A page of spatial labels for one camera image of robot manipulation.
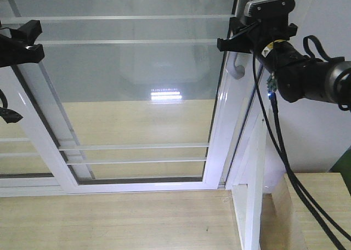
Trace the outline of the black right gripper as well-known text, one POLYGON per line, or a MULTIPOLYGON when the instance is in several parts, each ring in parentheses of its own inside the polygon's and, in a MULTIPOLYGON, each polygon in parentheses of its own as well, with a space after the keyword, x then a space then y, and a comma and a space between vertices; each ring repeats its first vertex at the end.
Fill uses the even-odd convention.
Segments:
POLYGON ((221 52, 253 53, 277 39, 288 41, 296 35, 297 30, 297 25, 288 23, 287 15, 254 19, 249 25, 232 17, 229 21, 229 33, 232 36, 217 39, 217 48, 221 52))

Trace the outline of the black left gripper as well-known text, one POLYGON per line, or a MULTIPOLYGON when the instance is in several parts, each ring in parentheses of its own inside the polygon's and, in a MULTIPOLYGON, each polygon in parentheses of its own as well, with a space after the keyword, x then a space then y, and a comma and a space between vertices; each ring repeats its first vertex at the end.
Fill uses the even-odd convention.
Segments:
POLYGON ((9 28, 11 37, 1 34, 1 67, 39 63, 44 57, 43 45, 35 44, 42 33, 39 20, 30 20, 18 29, 9 28))

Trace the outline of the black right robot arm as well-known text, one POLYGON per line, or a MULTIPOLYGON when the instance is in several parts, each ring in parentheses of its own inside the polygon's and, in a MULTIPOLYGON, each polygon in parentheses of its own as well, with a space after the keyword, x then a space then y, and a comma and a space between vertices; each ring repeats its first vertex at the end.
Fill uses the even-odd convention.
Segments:
POLYGON ((274 76, 283 99, 294 103, 306 98, 350 110, 350 61, 328 56, 313 35, 303 38, 305 54, 301 54, 288 41, 297 26, 288 23, 287 15, 256 19, 249 25, 232 17, 230 23, 233 36, 219 38, 218 49, 253 54, 274 76))

